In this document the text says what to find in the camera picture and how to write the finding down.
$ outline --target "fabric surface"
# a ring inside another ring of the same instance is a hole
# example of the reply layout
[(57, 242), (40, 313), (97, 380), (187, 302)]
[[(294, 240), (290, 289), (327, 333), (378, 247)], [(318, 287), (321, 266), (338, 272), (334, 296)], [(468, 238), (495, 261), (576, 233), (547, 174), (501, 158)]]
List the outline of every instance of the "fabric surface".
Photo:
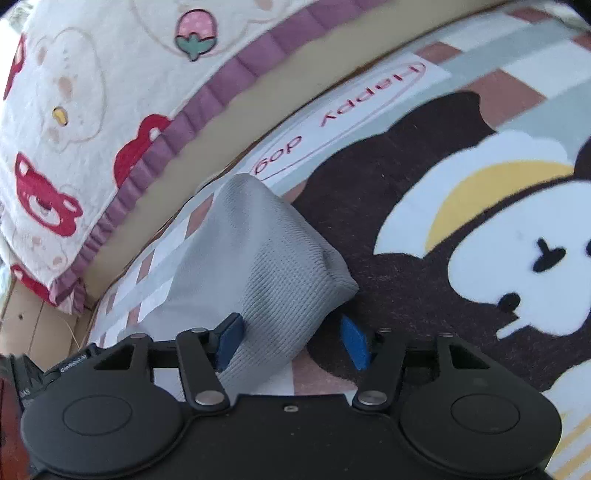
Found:
[[(99, 300), (196, 191), (302, 105), (372, 59), (439, 25), (498, 3), (501, 0), (392, 0), (299, 48), (234, 98), (166, 166), (93, 257), (83, 276), (88, 296)], [(275, 31), (268, 34), (277, 36)]]
[[(166, 301), (119, 334), (172, 340), (194, 327), (213, 330), (232, 312), (246, 334), (219, 374), (233, 398), (248, 393), (300, 353), (322, 320), (350, 300), (357, 284), (340, 254), (287, 202), (243, 174), (218, 192), (190, 242)], [(182, 398), (177, 371), (160, 385)]]
[(41, 2), (4, 92), (4, 260), (60, 304), (205, 123), (308, 40), (382, 1)]
[[(285, 121), (231, 172), (293, 202), (360, 288), (255, 392), (354, 391), (341, 313), (414, 337), (457, 333), (557, 407), (549, 473), (589, 477), (591, 37), (537, 5), (410, 44)], [(164, 266), (231, 174), (108, 291), (93, 340), (112, 344), (118, 323), (162, 302)]]

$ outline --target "purple ruffled trim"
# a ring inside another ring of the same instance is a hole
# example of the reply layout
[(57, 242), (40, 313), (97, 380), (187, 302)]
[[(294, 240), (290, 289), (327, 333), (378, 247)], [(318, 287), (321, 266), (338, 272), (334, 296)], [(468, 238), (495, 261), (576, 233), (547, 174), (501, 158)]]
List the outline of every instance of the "purple ruffled trim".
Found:
[(78, 256), (50, 288), (60, 303), (82, 277), (102, 245), (123, 222), (135, 202), (181, 149), (218, 116), (239, 93), (306, 43), (361, 16), (387, 0), (318, 0), (287, 18), (226, 62), (189, 100), (168, 128), (136, 163), (111, 204), (90, 232)]

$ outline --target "blanket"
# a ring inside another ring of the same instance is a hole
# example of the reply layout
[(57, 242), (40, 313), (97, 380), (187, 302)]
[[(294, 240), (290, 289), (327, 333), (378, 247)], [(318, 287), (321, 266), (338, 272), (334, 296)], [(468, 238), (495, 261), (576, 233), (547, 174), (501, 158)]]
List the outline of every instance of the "blanket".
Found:
[(5, 263), (60, 304), (205, 123), (301, 45), (383, 1), (41, 1), (2, 98)]
[(199, 192), (101, 302), (91, 340), (162, 303), (210, 199), (250, 172), (342, 255), (359, 294), (257, 393), (351, 392), (342, 313), (452, 332), (543, 392), (563, 419), (548, 465), (591, 472), (591, 36), (508, 4), (411, 43), (287, 119)]

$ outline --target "gray cloth bag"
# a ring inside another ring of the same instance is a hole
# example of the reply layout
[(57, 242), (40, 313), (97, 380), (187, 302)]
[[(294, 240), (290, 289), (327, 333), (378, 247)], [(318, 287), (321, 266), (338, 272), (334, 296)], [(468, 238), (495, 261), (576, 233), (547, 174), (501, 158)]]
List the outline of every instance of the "gray cloth bag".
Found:
[[(240, 313), (245, 338), (219, 374), (233, 400), (285, 367), (357, 290), (341, 255), (291, 205), (239, 174), (216, 195), (165, 302), (119, 339), (141, 332), (172, 340)], [(177, 371), (158, 371), (155, 382), (183, 398)]]

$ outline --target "bear ear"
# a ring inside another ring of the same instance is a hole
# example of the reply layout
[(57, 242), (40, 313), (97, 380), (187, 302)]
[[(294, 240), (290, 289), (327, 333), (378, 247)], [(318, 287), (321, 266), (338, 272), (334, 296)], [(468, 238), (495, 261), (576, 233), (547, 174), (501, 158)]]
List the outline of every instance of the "bear ear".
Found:
[(591, 137), (579, 150), (577, 161), (574, 164), (574, 178), (581, 180), (591, 180)]
[[(396, 122), (386, 136), (402, 150), (432, 157), (431, 164), (496, 133), (480, 115), (480, 96), (457, 92), (435, 98)], [(421, 145), (428, 145), (425, 151)]]

